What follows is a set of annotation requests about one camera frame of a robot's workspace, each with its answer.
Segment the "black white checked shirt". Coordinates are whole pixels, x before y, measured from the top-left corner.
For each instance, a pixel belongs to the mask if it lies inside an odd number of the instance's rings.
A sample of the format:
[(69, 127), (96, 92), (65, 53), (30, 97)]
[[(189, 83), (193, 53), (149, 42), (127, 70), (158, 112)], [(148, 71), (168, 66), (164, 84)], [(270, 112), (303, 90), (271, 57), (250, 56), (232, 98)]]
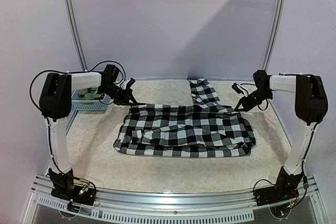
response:
[(246, 156), (256, 146), (250, 123), (223, 105), (207, 79), (189, 79), (191, 105), (130, 107), (113, 147), (136, 156), (223, 158)]

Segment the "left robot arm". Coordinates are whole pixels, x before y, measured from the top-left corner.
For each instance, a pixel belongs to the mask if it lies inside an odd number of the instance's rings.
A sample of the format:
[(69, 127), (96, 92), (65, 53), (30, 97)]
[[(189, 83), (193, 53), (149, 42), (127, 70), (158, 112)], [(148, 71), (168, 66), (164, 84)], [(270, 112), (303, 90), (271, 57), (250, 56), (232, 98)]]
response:
[(116, 105), (131, 105), (136, 103), (131, 89), (134, 83), (133, 78), (126, 79), (121, 65), (113, 61), (106, 61), (102, 71), (47, 71), (38, 107), (46, 122), (49, 151), (53, 162), (48, 173), (54, 187), (67, 200), (73, 200), (78, 195), (66, 142), (66, 126), (72, 108), (72, 94), (75, 91), (96, 88), (99, 94), (108, 95)]

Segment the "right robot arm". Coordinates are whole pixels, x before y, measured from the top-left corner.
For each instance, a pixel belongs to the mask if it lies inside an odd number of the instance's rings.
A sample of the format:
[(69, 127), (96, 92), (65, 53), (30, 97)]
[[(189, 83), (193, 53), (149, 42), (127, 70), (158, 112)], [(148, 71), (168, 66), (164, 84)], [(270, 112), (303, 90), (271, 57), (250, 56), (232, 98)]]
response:
[(318, 125), (328, 111), (328, 99), (320, 76), (284, 73), (268, 75), (266, 71), (258, 70), (253, 74), (253, 80), (256, 90), (252, 93), (248, 93), (241, 84), (232, 85), (236, 93), (244, 95), (238, 101), (235, 111), (248, 112), (263, 101), (272, 99), (276, 91), (295, 95), (297, 137), (271, 190), (271, 196), (276, 201), (282, 201), (297, 188), (304, 176), (303, 166), (307, 153)]

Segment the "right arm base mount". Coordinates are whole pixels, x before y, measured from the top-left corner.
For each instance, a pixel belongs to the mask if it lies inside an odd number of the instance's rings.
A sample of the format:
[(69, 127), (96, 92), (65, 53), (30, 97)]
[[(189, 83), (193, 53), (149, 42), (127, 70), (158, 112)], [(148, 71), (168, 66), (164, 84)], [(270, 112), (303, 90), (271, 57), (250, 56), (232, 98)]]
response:
[[(256, 188), (260, 182), (267, 182), (271, 184), (271, 186)], [(253, 196), (255, 198), (257, 206), (271, 205), (278, 202), (286, 201), (289, 202), (286, 208), (292, 209), (293, 207), (300, 204), (307, 194), (309, 188), (307, 177), (303, 178), (303, 188), (305, 190), (304, 194), (299, 199), (298, 189), (278, 190), (276, 188), (276, 185), (271, 183), (269, 180), (260, 179), (253, 186)]]

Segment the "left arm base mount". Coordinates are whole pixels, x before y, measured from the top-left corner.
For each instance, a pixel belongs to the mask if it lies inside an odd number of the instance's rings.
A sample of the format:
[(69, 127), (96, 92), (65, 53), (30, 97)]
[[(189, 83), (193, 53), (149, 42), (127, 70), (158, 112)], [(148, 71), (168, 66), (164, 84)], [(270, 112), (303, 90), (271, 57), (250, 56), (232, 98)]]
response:
[(51, 195), (67, 200), (68, 211), (79, 211), (79, 207), (74, 203), (93, 206), (97, 195), (97, 188), (93, 182), (75, 177), (72, 169), (67, 173), (56, 173), (50, 168), (48, 175), (53, 184)]

